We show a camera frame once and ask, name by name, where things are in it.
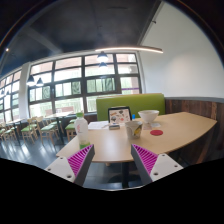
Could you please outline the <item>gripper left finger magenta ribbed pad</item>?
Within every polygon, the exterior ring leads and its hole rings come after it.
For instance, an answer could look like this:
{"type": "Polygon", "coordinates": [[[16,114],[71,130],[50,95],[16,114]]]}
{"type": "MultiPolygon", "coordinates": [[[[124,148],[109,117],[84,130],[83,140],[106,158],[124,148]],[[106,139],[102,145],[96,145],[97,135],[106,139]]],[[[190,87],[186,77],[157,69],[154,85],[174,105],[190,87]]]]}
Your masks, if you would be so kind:
{"type": "Polygon", "coordinates": [[[46,168],[46,171],[82,186],[94,155],[94,145],[91,144],[68,158],[58,157],[46,168]]]}

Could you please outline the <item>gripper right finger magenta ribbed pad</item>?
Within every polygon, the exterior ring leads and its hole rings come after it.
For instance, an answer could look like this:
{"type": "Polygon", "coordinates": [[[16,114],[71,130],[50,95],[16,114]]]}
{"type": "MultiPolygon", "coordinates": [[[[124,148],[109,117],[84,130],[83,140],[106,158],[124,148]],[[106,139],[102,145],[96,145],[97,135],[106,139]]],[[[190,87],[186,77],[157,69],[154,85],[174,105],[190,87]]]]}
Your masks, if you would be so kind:
{"type": "Polygon", "coordinates": [[[136,144],[131,145],[131,155],[144,185],[182,169],[182,166],[167,154],[156,154],[136,144]]]}

